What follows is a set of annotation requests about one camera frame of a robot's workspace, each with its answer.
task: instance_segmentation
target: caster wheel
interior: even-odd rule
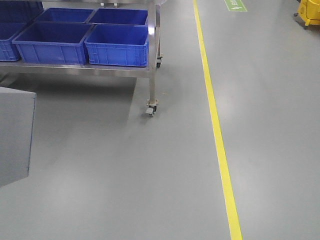
[[[152,118],[155,115],[156,111],[157,106],[149,106],[145,113],[148,114],[150,118]]]

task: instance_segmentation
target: yellow floor line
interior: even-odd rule
[[[204,42],[204,35],[201,27],[197,0],[193,0],[193,6],[194,6],[194,15],[195,15],[195,21],[196,21],[196,27],[198,31],[199,45],[200,45],[200,51],[201,51],[201,57],[202,57],[206,92],[207,92],[209,107],[210,107],[216,152],[218,156],[220,174],[222,179],[222,187],[223,187],[230,235],[232,240],[243,240],[237,207],[236,207],[236,201],[234,197],[234,191],[231,184],[225,144],[222,137],[218,109],[217,109],[214,89],[213,89],[211,75],[210,75],[210,69],[209,69],[207,52],[206,52],[206,47]]]

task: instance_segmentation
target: stainless steel cart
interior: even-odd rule
[[[114,3],[115,0],[42,0],[40,2],[66,2],[66,3]],[[149,99],[146,113],[153,117],[159,101],[156,99],[156,69],[160,67],[162,55],[160,53],[160,8],[164,0],[117,0],[118,4],[144,4],[148,9],[148,37],[149,61],[147,67],[123,67],[102,65],[58,65],[58,64],[32,64],[22,60],[15,62],[0,62],[0,72],[5,73],[39,73],[63,74],[105,77],[131,77],[149,79]]]

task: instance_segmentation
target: plastic crate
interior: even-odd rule
[[[93,12],[93,9],[52,7],[45,10],[35,21],[85,23]]]
[[[84,42],[91,64],[133,67],[148,64],[147,26],[97,25]]]
[[[20,54],[12,40],[25,27],[25,23],[0,23],[0,61],[18,61]]]
[[[84,65],[88,59],[84,40],[92,27],[84,23],[35,22],[12,42],[26,63]]]
[[[99,8],[89,23],[145,25],[147,18],[147,10]]]
[[[0,1],[0,23],[28,23],[43,10],[38,1]]]

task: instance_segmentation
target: gray epoxy floor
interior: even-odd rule
[[[230,238],[193,11],[163,5],[153,119],[146,79],[9,85],[38,95],[29,177],[0,188],[1,240]]]
[[[318,240],[319,29],[295,22],[295,0],[243,2],[198,0],[243,239]],[[163,5],[161,40],[153,119],[144,79],[10,85],[38,100],[30,176],[0,188],[0,239],[230,239],[191,0]]]
[[[199,0],[243,239],[318,240],[319,28],[295,0],[243,2]]]

